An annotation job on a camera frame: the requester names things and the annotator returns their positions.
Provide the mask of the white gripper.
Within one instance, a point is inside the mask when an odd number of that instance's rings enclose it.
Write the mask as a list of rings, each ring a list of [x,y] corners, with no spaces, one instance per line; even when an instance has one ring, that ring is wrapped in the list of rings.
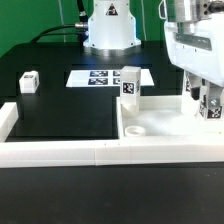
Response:
[[[208,108],[219,108],[224,87],[224,0],[163,0],[163,7],[171,63],[192,73],[194,100],[200,97],[201,78],[212,82]]]

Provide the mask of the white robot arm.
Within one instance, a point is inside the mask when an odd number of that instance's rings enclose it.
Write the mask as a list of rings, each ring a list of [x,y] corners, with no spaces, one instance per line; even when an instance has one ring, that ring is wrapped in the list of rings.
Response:
[[[129,0],[93,0],[84,50],[124,55],[140,47]],[[168,56],[200,85],[201,102],[216,109],[224,102],[224,0],[161,0]]]

